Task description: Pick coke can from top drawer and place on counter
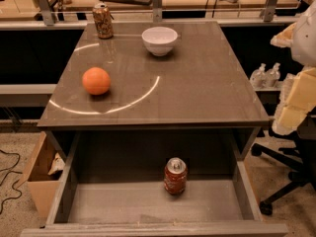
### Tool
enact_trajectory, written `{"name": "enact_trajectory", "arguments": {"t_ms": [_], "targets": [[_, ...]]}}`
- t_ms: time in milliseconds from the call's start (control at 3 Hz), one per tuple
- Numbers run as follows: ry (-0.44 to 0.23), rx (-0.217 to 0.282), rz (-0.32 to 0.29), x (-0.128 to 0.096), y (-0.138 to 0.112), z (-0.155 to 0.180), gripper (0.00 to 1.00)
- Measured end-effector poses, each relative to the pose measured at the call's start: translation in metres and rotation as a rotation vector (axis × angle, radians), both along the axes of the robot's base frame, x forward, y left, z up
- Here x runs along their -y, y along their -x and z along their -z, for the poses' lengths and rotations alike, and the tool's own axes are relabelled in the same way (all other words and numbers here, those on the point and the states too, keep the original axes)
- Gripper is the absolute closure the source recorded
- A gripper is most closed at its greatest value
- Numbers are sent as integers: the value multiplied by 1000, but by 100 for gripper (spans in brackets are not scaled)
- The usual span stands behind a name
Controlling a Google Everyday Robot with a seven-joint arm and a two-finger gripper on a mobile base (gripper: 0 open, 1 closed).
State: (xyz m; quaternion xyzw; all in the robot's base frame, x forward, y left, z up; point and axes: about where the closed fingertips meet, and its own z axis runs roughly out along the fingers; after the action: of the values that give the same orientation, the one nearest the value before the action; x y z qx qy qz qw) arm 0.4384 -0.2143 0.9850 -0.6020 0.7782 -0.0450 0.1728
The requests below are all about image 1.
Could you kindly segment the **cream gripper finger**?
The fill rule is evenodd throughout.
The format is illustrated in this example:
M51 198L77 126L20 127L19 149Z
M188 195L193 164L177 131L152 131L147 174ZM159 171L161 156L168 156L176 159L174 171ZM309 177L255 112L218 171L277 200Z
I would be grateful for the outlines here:
M270 44L277 47L291 47L292 45L292 36L293 36L293 30L295 28L296 24L293 23L289 25L287 28L285 28L282 32L278 33L277 35L273 36Z
M282 82L272 130L288 135L297 130L316 107L316 68L305 66L297 75L287 74Z

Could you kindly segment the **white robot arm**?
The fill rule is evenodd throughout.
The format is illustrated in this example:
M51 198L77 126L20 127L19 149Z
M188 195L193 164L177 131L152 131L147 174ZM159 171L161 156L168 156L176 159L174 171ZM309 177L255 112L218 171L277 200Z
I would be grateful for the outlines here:
M284 79L272 125L276 134L288 135L316 107L316 1L297 22L274 36L271 44L289 47L292 59L303 66L297 75Z

